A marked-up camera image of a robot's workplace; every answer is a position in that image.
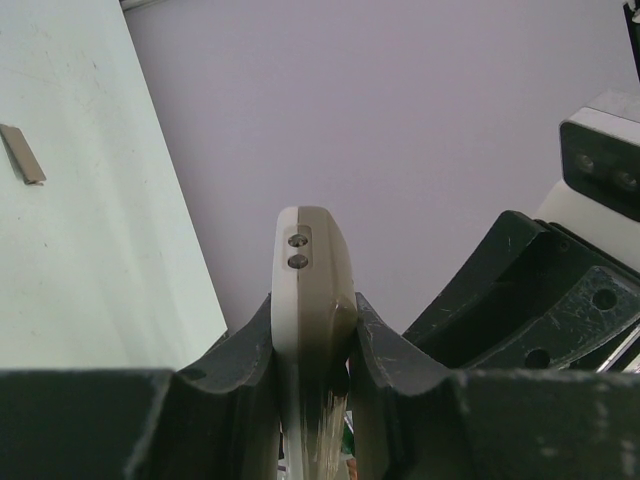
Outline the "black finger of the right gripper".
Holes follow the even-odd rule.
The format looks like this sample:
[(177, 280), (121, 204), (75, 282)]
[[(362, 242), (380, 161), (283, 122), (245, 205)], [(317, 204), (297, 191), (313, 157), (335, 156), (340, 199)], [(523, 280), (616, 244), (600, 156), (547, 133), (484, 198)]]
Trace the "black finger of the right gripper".
[(618, 369), (639, 339), (639, 274), (505, 211), (403, 336), (449, 368)]

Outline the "green battery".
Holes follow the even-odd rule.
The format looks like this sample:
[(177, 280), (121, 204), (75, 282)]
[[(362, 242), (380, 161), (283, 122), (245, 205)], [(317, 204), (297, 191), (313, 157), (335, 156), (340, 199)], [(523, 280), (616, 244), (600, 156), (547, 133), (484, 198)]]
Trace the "green battery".
[(349, 428), (346, 428), (343, 431), (342, 442), (341, 442), (341, 453), (351, 457), (355, 456), (354, 434)]

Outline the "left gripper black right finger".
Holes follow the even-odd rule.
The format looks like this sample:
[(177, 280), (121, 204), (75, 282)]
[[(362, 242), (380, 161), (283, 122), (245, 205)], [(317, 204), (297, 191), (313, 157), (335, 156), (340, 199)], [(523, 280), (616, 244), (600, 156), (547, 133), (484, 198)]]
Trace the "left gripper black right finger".
[(350, 359), (362, 479), (635, 479), (639, 379), (451, 370), (363, 296)]

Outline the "beige battery cover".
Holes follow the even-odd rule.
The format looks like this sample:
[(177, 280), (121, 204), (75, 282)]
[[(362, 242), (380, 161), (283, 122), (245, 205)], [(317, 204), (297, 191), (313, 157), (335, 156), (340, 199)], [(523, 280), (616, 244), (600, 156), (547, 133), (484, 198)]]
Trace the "beige battery cover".
[(14, 126), (1, 125), (1, 135), (27, 185), (42, 185), (47, 177), (38, 163), (23, 132)]

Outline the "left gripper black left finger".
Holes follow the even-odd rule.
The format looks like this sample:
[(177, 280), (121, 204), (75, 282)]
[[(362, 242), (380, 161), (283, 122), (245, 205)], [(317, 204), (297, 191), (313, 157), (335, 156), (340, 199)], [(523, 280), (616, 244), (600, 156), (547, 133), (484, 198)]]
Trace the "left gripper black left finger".
[(5, 479), (273, 479), (270, 306), (179, 370), (5, 370)]

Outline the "white remote control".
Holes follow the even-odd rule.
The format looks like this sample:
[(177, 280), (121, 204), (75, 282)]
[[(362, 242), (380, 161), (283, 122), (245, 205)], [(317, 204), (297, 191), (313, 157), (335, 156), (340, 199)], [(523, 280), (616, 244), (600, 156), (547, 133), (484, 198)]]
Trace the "white remote control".
[(282, 210), (273, 256), (271, 335), (291, 479), (337, 475), (357, 318), (350, 254), (331, 213), (318, 206)]

